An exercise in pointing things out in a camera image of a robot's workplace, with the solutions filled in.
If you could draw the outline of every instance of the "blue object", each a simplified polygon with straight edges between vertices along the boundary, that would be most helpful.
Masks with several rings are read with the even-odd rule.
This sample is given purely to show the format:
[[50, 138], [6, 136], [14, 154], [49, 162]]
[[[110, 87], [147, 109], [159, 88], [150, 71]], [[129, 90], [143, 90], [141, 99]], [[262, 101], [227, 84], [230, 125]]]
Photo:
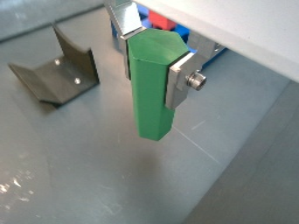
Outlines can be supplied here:
[[178, 24], [173, 31], [181, 34], [183, 42], [187, 43], [191, 32], [190, 29]]
[[137, 5], [137, 8], [139, 11], [141, 19], [145, 20], [149, 17], [149, 9], [141, 4]]

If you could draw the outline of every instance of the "gray floor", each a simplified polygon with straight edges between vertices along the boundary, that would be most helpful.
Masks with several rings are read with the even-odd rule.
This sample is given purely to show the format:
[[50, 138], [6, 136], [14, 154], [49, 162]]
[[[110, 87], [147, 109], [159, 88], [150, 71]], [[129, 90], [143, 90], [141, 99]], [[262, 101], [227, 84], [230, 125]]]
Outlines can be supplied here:
[[7, 67], [62, 54], [51, 28], [0, 45], [0, 223], [183, 223], [289, 79], [227, 51], [177, 109], [161, 142], [139, 138], [123, 56], [103, 10], [61, 23], [93, 47], [102, 84], [62, 108]]
[[186, 224], [299, 223], [298, 96], [292, 83]]
[[0, 0], [0, 41], [102, 4], [103, 0]]

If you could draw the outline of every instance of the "green block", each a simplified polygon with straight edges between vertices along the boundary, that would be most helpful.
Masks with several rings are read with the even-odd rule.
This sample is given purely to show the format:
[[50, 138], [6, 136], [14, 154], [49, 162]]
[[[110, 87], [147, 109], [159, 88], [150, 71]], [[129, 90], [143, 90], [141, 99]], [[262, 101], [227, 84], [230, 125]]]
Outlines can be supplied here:
[[165, 106], [171, 64], [189, 52], [177, 32], [147, 29], [127, 41], [139, 136], [161, 140], [173, 128], [174, 110]]

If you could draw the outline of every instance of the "metal bracket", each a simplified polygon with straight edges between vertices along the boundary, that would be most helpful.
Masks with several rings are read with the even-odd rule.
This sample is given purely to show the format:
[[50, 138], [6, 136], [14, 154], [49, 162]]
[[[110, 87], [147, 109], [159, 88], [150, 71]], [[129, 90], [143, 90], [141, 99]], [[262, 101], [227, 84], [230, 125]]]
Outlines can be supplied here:
[[202, 67], [223, 50], [225, 46], [191, 32], [189, 45], [198, 52], [187, 54], [171, 67], [166, 93], [166, 107], [177, 109], [186, 100], [190, 88], [201, 90], [207, 78], [201, 74]]
[[9, 66], [41, 102], [62, 105], [99, 84], [99, 74], [91, 49], [82, 51], [59, 28], [53, 28], [65, 55], [34, 70]]
[[131, 80], [127, 58], [127, 40], [146, 28], [138, 13], [137, 3], [131, 0], [106, 0], [107, 13], [117, 27], [119, 49], [125, 55], [126, 77]]

